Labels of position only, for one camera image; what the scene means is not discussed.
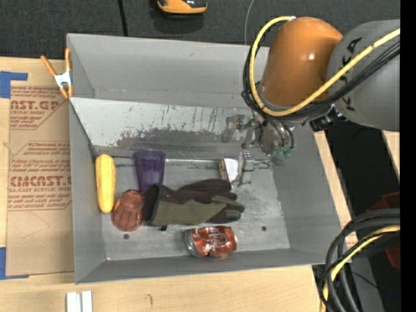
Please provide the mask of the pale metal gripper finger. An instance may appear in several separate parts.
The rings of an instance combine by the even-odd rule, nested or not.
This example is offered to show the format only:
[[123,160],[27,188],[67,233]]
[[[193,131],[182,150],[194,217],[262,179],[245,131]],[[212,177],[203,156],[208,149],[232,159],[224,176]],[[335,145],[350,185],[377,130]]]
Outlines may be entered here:
[[256,160],[249,151],[243,151],[239,155],[239,165],[237,174],[237,185],[250,184],[252,182],[252,176],[254,174],[255,166],[258,164],[265,164],[270,166],[270,160],[259,159]]
[[222,131],[221,141],[228,143],[237,140],[249,143],[252,138],[252,121],[247,116],[237,114],[226,118],[226,128]]

